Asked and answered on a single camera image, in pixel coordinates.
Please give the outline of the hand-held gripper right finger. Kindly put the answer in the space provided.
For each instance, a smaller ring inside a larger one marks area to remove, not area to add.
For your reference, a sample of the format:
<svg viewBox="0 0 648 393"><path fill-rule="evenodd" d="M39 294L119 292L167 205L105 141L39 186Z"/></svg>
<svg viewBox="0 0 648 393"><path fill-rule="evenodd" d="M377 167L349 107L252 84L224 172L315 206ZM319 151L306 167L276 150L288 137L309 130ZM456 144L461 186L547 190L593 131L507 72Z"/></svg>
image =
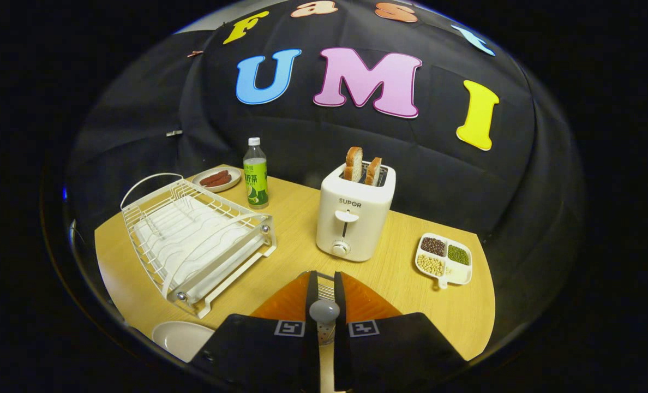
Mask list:
<svg viewBox="0 0 648 393"><path fill-rule="evenodd" d="M426 315L402 314L358 279L334 276L341 306L334 340L334 387L354 392L428 392L466 361Z"/></svg>

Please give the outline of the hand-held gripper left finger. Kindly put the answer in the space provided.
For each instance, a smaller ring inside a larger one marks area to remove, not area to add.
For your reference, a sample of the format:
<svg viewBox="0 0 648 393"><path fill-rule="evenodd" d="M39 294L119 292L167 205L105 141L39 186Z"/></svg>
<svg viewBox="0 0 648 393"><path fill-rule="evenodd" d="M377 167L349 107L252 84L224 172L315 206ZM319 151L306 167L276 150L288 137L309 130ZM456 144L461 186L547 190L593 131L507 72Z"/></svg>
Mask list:
<svg viewBox="0 0 648 393"><path fill-rule="evenodd" d="M192 368L230 391L318 392L317 300L314 272L267 299L252 315L229 315L191 360Z"/></svg>

